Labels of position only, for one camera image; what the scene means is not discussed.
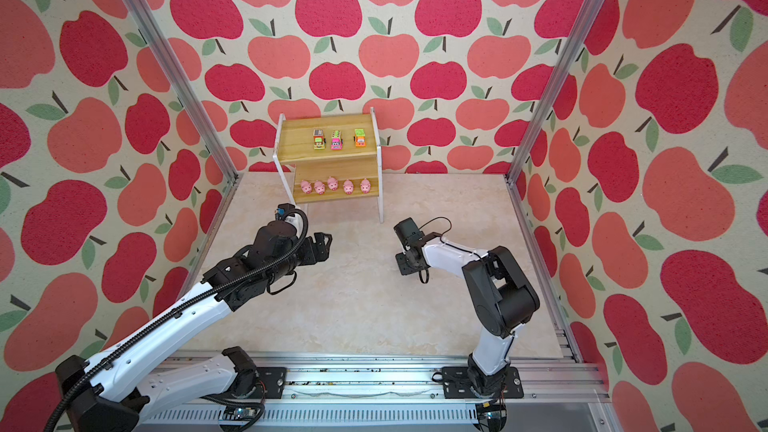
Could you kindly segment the brown toy block car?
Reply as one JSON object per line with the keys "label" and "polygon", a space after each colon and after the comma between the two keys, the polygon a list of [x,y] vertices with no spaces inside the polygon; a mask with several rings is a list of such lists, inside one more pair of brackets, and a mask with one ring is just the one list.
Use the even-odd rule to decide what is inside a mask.
{"label": "brown toy block car", "polygon": [[326,148],[326,138],[322,129],[313,131],[313,148],[315,150],[324,150]]}

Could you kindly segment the small pink toy car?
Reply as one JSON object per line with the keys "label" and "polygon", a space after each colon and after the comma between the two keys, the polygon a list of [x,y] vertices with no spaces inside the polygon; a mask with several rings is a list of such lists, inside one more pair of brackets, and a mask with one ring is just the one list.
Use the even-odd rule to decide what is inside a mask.
{"label": "small pink toy car", "polygon": [[331,150],[341,151],[343,149],[343,137],[340,130],[334,130],[331,136]]}

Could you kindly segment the green orange toy truck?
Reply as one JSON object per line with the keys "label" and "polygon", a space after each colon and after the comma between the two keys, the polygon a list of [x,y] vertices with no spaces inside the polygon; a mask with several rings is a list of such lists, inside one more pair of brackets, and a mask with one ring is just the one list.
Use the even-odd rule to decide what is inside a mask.
{"label": "green orange toy truck", "polygon": [[363,128],[356,128],[354,130],[354,145],[358,148],[367,146],[366,132]]}

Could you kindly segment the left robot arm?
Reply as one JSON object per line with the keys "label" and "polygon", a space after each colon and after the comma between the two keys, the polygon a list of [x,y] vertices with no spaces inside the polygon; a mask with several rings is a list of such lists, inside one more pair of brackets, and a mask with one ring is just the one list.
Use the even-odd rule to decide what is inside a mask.
{"label": "left robot arm", "polygon": [[135,332],[89,359],[73,355],[55,370],[61,401],[44,428],[67,417],[76,431],[132,431],[146,420],[195,399],[262,415],[267,380],[250,355],[233,346],[200,363],[159,373],[156,368],[198,333],[231,315],[296,268],[326,261],[333,238],[309,234],[308,219],[273,220],[250,245],[220,261],[200,283]]}

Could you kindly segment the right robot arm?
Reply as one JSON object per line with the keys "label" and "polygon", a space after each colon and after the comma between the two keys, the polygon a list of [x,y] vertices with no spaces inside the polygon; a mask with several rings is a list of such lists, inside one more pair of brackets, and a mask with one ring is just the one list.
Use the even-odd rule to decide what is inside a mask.
{"label": "right robot arm", "polygon": [[426,283],[437,268],[464,279],[483,327],[468,358],[468,380],[480,398],[497,398],[506,382],[508,353],[516,330],[540,308],[540,299],[512,253],[504,246],[470,249],[419,229],[396,233],[403,251],[396,255],[402,275],[417,273]]}

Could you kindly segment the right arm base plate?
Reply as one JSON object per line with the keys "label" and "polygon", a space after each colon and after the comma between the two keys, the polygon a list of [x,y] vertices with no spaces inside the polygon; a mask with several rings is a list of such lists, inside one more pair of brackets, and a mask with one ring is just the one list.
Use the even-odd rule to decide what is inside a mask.
{"label": "right arm base plate", "polygon": [[431,380],[442,386],[446,399],[492,401],[525,396],[518,369],[509,365],[493,375],[485,375],[477,367],[444,367]]}

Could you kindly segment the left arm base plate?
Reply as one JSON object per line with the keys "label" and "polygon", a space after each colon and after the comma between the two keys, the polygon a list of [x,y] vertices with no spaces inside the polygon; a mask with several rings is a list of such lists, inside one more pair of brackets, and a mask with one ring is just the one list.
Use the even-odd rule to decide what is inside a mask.
{"label": "left arm base plate", "polygon": [[223,392],[211,397],[229,400],[281,399],[287,369],[285,367],[257,367],[238,372],[234,382]]}

